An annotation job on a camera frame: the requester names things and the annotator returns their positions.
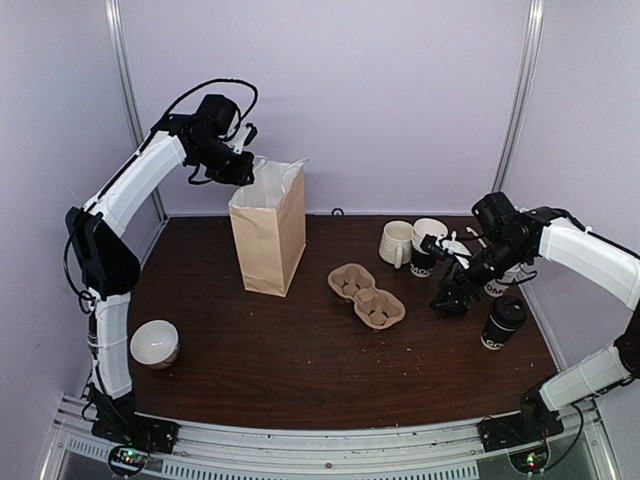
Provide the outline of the stack of black paper cups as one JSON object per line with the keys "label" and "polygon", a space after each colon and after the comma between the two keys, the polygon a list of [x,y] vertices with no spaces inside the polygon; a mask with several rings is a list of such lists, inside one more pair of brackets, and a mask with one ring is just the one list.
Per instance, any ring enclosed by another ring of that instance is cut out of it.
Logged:
{"label": "stack of black paper cups", "polygon": [[410,271],[419,278],[429,277],[439,259],[436,241],[448,235],[448,227],[434,218],[420,218],[413,224]]}

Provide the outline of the black paper coffee cup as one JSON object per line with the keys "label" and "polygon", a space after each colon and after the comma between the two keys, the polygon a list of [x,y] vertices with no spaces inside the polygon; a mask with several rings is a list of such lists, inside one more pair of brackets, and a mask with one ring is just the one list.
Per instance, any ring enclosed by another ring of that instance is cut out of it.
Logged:
{"label": "black paper coffee cup", "polygon": [[493,318],[491,317],[490,308],[489,315],[487,317],[480,337],[481,342],[483,346],[489,350],[500,350],[507,343],[507,341],[510,340],[513,335],[524,325],[524,323],[519,328],[504,328],[502,325],[496,323],[493,320]]}

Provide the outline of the black plastic cup lid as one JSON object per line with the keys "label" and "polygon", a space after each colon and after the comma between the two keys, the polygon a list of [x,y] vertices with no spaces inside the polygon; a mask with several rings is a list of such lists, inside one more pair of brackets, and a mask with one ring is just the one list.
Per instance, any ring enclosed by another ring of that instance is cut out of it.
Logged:
{"label": "black plastic cup lid", "polygon": [[519,328],[526,321],[526,305],[519,297],[503,295],[494,300],[491,317],[504,328]]}

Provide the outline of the brown paper takeout bag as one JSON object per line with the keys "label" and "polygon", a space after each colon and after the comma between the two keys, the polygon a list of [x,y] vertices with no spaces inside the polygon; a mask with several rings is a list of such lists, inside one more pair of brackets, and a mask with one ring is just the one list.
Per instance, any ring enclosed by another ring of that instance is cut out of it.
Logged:
{"label": "brown paper takeout bag", "polygon": [[244,288],[285,297],[306,248],[306,158],[258,159],[253,184],[228,206]]}

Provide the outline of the cardboard cup carrier tray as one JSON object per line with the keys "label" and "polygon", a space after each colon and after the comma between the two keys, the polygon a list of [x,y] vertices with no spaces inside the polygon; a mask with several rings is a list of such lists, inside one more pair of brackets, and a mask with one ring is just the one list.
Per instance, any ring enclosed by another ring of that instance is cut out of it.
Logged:
{"label": "cardboard cup carrier tray", "polygon": [[391,292],[379,289],[375,277],[362,265],[348,263],[332,270],[329,287],[353,304],[357,317],[374,331],[391,328],[406,316],[404,304]]}

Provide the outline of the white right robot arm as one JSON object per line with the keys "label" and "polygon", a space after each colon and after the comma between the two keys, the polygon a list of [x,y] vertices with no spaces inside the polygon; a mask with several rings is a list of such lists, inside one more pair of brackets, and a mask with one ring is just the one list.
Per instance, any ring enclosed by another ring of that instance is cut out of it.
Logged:
{"label": "white right robot arm", "polygon": [[431,301],[434,310],[468,312],[482,287],[508,269],[543,259],[563,267],[611,295],[630,314],[623,333],[609,345],[527,392],[512,430],[535,440],[560,410],[639,377],[639,256],[595,233],[569,211],[541,206],[516,208],[502,192],[489,193],[472,208],[488,244],[466,261],[455,261]]}

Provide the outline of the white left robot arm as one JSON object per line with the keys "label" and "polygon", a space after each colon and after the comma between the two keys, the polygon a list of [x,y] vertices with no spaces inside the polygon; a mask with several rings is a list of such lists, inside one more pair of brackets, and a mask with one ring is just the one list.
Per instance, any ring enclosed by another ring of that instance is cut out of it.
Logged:
{"label": "white left robot arm", "polygon": [[245,186],[254,181],[247,146],[257,134],[239,107],[221,94],[207,94],[192,114],[167,110],[109,181],[65,222],[65,251],[76,256],[80,303],[89,317],[92,397],[106,411],[106,429],[123,444],[137,442],[144,424],[134,415],[128,369],[127,318],[141,264],[122,237],[138,209],[179,166],[204,172],[207,181]]}

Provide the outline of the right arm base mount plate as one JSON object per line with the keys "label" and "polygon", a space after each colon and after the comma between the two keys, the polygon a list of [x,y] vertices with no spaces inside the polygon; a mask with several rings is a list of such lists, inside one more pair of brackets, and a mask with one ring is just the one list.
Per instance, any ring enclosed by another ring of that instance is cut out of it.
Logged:
{"label": "right arm base mount plate", "polygon": [[564,432],[558,414],[537,415],[520,411],[501,417],[485,417],[477,424],[485,452],[512,449]]}

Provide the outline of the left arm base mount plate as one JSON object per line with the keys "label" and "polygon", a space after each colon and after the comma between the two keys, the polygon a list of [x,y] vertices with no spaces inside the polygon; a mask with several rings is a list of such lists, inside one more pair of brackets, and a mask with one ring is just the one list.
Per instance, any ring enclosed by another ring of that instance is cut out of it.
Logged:
{"label": "left arm base mount plate", "polygon": [[117,415],[98,413],[91,433],[93,436],[148,453],[171,454],[178,437],[179,425],[173,421],[137,414],[133,419],[125,421]]}

